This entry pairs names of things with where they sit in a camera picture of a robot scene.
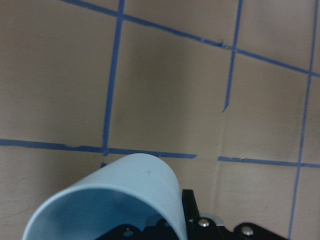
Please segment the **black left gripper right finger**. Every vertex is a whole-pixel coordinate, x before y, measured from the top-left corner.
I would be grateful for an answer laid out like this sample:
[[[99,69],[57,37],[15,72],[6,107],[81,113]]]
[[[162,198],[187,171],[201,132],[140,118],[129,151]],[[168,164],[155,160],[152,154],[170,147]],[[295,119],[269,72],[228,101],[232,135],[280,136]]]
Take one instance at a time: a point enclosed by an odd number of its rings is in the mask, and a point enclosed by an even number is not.
[[[257,224],[243,222],[232,231],[223,221],[212,216],[201,216],[194,191],[182,191],[187,237],[189,240],[284,240],[285,238]]]

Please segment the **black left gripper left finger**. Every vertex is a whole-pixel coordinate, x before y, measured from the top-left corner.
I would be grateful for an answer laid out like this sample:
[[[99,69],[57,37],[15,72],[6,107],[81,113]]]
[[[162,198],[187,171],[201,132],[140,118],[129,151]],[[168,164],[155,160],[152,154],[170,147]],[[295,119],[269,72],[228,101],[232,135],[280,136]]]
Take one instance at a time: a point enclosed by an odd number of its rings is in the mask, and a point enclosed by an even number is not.
[[[119,225],[104,233],[97,240],[177,240],[173,228],[162,218],[153,225],[147,225],[143,230],[130,225]]]

